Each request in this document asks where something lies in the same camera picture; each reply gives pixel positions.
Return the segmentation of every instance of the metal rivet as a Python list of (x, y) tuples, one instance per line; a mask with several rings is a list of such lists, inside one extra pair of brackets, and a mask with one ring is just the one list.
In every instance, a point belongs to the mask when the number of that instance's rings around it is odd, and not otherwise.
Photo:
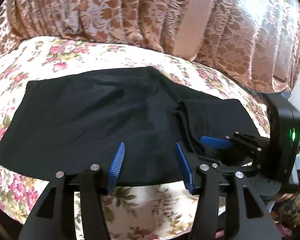
[(207, 164), (200, 165), (200, 170), (207, 171), (208, 169), (209, 169), (209, 166)]
[(98, 164), (93, 164), (90, 166), (90, 170), (92, 171), (97, 171), (100, 169), (100, 166)]
[(239, 179), (242, 179), (242, 178), (243, 178), (243, 173), (242, 173), (241, 171), (237, 171), (237, 172), (235, 173), (235, 176), (236, 176), (237, 178), (239, 178)]
[(63, 175), (64, 175), (64, 172), (63, 172), (63, 171), (58, 171), (58, 172), (56, 173), (56, 177), (57, 177), (57, 178), (62, 178)]

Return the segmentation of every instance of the plain brown fabric strip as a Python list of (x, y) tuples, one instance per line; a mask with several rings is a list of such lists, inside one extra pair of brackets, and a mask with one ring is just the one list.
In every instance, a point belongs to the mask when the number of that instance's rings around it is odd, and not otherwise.
[(173, 54), (194, 60), (199, 52), (214, 0), (190, 0), (175, 39)]

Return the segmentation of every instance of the silver screw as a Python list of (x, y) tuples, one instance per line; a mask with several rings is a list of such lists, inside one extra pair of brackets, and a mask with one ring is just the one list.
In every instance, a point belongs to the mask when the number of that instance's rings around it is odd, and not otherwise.
[(56, 177), (57, 177), (57, 178), (62, 178), (63, 175), (64, 175), (64, 172), (63, 172), (63, 171), (58, 171), (58, 172), (56, 173)]
[(207, 164), (200, 165), (200, 170), (207, 171), (208, 169), (209, 169), (209, 166)]
[(93, 164), (90, 166), (90, 170), (92, 171), (97, 171), (100, 169), (100, 166), (98, 164)]
[(235, 176), (236, 176), (237, 178), (239, 178), (239, 179), (242, 179), (242, 178), (243, 178), (243, 173), (242, 173), (241, 171), (237, 171), (237, 172), (235, 173)]

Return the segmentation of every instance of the floral bedsheet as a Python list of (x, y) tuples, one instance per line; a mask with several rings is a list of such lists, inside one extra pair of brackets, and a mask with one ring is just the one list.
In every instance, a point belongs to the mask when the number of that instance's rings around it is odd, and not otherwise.
[[(0, 58), (0, 140), (30, 80), (57, 78), (91, 70), (153, 66), (172, 81), (222, 99), (241, 101), (259, 133), (269, 136), (266, 106), (217, 70), (177, 57), (127, 45), (88, 43), (36, 37)], [(22, 176), (0, 166), (0, 208), (25, 223), (48, 182)], [(103, 210), (112, 239), (169, 239), (189, 232), (197, 197), (183, 182), (148, 187), (117, 187), (103, 197)], [(219, 212), (225, 210), (221, 199)], [(77, 239), (84, 239), (80, 193), (74, 195)]]

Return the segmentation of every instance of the floral fabric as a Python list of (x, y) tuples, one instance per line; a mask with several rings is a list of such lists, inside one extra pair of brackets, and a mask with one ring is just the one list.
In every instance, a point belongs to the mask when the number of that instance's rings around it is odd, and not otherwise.
[[(5, 0), (0, 7), (0, 57), (23, 40), (43, 35), (128, 44), (172, 55), (190, 1)], [(212, 4), (197, 7), (210, 18), (195, 61), (258, 92), (292, 89), (300, 70), (298, 1)]]
[[(57, 78), (91, 70), (153, 66), (172, 81), (222, 99), (240, 100), (259, 133), (269, 136), (266, 106), (217, 70), (199, 63), (128, 45), (99, 44), (36, 37), (0, 58), (0, 140), (30, 80)], [(0, 208), (25, 223), (48, 182), (16, 174), (0, 166)], [(183, 182), (149, 187), (117, 187), (103, 197), (103, 210), (113, 239), (169, 239), (189, 232), (197, 197)], [(221, 199), (220, 212), (225, 210)], [(80, 194), (74, 196), (77, 239), (84, 238)]]

